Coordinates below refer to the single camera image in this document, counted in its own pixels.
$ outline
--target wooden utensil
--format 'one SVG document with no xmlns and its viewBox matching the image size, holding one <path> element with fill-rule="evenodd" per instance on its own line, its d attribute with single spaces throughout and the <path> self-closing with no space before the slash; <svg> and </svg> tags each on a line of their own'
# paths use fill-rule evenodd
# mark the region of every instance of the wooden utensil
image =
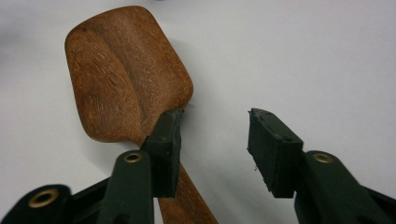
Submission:
<svg viewBox="0 0 396 224">
<path fill-rule="evenodd" d="M 184 108 L 192 96 L 183 63 L 142 7 L 84 21 L 67 36 L 65 51 L 82 126 L 97 141 L 141 147 L 161 113 Z M 176 198 L 159 202 L 164 223 L 217 223 L 182 166 Z"/>
</svg>

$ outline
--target wood grain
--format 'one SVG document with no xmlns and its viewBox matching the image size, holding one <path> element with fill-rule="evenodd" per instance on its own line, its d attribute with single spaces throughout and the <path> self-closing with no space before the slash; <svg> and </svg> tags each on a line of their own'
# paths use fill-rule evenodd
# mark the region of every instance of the wood grain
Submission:
<svg viewBox="0 0 396 224">
<path fill-rule="evenodd" d="M 153 16 L 142 7 L 99 14 L 74 28 L 65 51 L 78 114 L 89 137 L 141 147 L 161 113 L 184 108 L 192 82 Z M 164 223 L 217 223 L 181 167 L 175 199 L 160 199 Z"/>
</svg>

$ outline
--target spatula head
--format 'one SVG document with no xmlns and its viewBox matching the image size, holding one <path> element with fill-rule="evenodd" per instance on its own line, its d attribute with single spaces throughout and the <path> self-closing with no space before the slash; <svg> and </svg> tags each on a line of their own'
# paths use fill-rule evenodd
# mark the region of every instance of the spatula head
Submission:
<svg viewBox="0 0 396 224">
<path fill-rule="evenodd" d="M 192 96 L 183 63 L 143 7 L 84 21 L 65 51 L 82 126 L 95 140 L 141 146 L 163 111 L 183 108 Z"/>
</svg>

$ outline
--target white surface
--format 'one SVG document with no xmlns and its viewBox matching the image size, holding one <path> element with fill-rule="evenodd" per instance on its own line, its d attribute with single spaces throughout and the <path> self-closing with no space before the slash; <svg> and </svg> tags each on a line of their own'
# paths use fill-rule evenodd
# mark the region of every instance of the white surface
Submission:
<svg viewBox="0 0 396 224">
<path fill-rule="evenodd" d="M 0 217 L 37 187 L 87 188 L 137 148 L 83 132 L 64 56 L 74 26 L 127 5 L 151 11 L 193 80 L 181 160 L 219 223 L 297 223 L 293 200 L 273 199 L 246 151 L 251 107 L 277 114 L 305 151 L 334 154 L 361 184 L 396 198 L 396 2 L 8 0 Z"/>
</svg>

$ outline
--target wooden spatula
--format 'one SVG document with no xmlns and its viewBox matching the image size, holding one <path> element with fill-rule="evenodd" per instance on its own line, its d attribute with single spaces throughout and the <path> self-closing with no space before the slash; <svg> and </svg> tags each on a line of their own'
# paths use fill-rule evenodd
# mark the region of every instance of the wooden spatula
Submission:
<svg viewBox="0 0 396 224">
<path fill-rule="evenodd" d="M 184 108 L 192 82 L 153 16 L 142 7 L 99 14 L 74 28 L 65 51 L 87 135 L 141 147 L 161 113 Z M 180 167 L 177 196 L 160 199 L 164 223 L 217 223 Z"/>
</svg>

